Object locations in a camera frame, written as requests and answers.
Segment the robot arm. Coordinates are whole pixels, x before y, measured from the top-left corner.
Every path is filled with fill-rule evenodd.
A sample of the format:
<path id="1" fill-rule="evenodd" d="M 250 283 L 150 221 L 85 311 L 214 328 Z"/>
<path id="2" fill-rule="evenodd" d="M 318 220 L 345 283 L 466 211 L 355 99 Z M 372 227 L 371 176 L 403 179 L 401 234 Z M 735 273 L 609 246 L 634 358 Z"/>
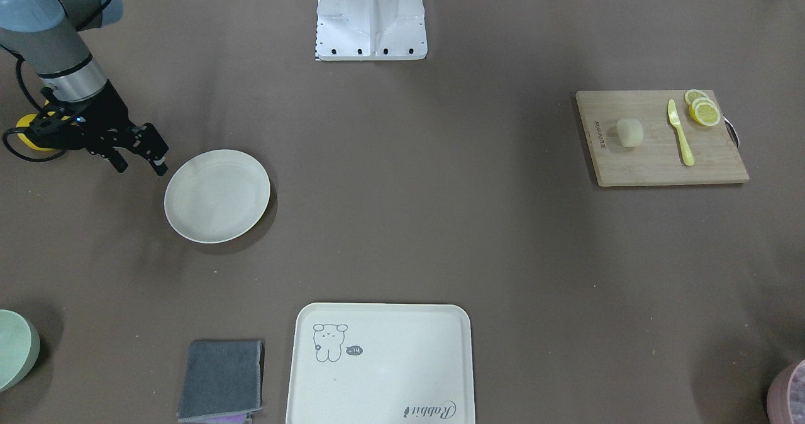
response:
<path id="1" fill-rule="evenodd" d="M 166 174 L 169 151 L 151 123 L 134 124 L 129 109 L 81 32 L 117 23 L 123 0 L 1 0 L 2 49 L 16 59 L 22 78 L 29 63 L 42 81 L 43 103 L 3 132 L 2 143 L 15 157 L 33 163 L 58 159 L 69 151 L 100 155 L 118 172 L 126 171 L 121 150 Z"/>

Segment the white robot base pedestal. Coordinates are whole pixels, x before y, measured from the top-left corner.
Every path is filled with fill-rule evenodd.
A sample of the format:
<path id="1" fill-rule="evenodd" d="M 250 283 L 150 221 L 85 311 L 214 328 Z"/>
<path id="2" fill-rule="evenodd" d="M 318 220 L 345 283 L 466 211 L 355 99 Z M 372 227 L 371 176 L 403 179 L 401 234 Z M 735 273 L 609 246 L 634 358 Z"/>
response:
<path id="1" fill-rule="evenodd" d="M 314 57 L 401 61 L 428 56 L 425 0 L 317 0 Z"/>

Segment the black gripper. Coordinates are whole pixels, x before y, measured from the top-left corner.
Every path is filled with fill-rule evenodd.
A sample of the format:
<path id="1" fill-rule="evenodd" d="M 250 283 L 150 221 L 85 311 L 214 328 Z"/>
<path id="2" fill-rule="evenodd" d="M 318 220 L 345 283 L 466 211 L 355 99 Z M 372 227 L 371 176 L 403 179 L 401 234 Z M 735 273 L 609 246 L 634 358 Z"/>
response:
<path id="1" fill-rule="evenodd" d="M 80 102 L 66 102 L 55 97 L 55 91 L 42 89 L 46 98 L 28 127 L 28 139 L 38 148 L 81 150 L 103 155 L 122 174 L 128 163 L 117 148 L 129 150 L 150 161 L 155 174 L 164 176 L 165 141 L 151 123 L 134 124 L 129 109 L 111 82 Z"/>

